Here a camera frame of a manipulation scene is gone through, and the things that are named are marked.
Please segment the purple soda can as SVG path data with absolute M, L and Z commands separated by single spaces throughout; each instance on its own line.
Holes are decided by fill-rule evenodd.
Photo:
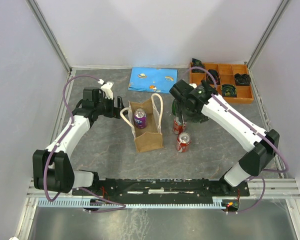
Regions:
M 133 114 L 134 125 L 138 129 L 144 129 L 147 126 L 147 113 L 143 108 L 138 108 Z

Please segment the red cola can front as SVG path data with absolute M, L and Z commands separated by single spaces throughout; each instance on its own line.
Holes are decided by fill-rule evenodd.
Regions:
M 176 139 L 175 147 L 179 153 L 185 153 L 188 150 L 190 144 L 191 144 L 191 136 L 186 132 L 182 132 L 178 135 Z

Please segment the burlap canvas tote bag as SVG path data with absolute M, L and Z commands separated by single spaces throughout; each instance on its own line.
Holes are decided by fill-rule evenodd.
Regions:
M 138 128 L 134 122 L 134 113 L 137 109 L 143 109 L 146 113 L 145 128 Z M 129 102 L 129 106 L 120 111 L 120 117 L 131 128 L 134 138 L 134 144 L 138 153 L 149 152 L 162 149 L 162 117 L 164 110 L 164 102 L 158 93 L 154 93 L 151 97 L 144 101 Z

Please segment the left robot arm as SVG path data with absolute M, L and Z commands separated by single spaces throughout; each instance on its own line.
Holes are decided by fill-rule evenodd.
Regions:
M 90 130 L 100 116 L 120 118 L 124 108 L 122 98 L 114 98 L 112 82 L 100 88 L 86 87 L 67 125 L 58 137 L 44 150 L 36 150 L 32 156 L 33 182 L 38 190 L 69 193 L 83 187 L 89 195 L 101 189 L 97 174 L 91 171 L 74 171 L 71 155 L 80 139 Z

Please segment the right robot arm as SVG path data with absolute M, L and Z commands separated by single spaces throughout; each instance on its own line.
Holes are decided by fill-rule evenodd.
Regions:
M 249 121 L 205 81 L 193 87 L 179 80 L 169 92 L 174 97 L 178 117 L 186 122 L 207 117 L 232 135 L 246 151 L 221 177 L 219 189 L 224 195 L 232 195 L 243 181 L 257 177 L 278 153 L 280 135 L 276 130 L 266 131 Z

